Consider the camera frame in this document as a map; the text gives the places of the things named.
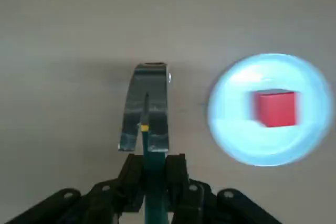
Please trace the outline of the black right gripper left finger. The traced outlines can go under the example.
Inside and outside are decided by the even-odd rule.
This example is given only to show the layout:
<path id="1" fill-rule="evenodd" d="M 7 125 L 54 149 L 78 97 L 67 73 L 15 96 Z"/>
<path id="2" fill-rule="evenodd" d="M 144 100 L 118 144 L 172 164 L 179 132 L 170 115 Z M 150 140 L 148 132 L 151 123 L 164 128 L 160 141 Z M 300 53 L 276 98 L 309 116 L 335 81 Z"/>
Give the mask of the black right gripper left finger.
<path id="1" fill-rule="evenodd" d="M 117 178 L 95 184 L 85 195 L 61 189 L 9 223 L 118 223 L 124 212 L 138 212 L 142 206 L 143 164 L 143 156 L 130 154 Z"/>

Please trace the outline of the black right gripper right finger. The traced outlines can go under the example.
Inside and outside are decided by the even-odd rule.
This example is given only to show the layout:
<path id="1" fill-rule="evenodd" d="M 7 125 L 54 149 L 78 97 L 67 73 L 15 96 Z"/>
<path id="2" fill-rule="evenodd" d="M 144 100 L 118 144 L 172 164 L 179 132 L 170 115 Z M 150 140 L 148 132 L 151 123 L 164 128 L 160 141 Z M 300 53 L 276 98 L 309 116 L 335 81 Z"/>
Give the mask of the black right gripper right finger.
<path id="1" fill-rule="evenodd" d="M 209 184 L 189 178 L 184 154 L 166 157 L 165 184 L 172 223 L 280 224 L 241 191 L 214 194 Z"/>

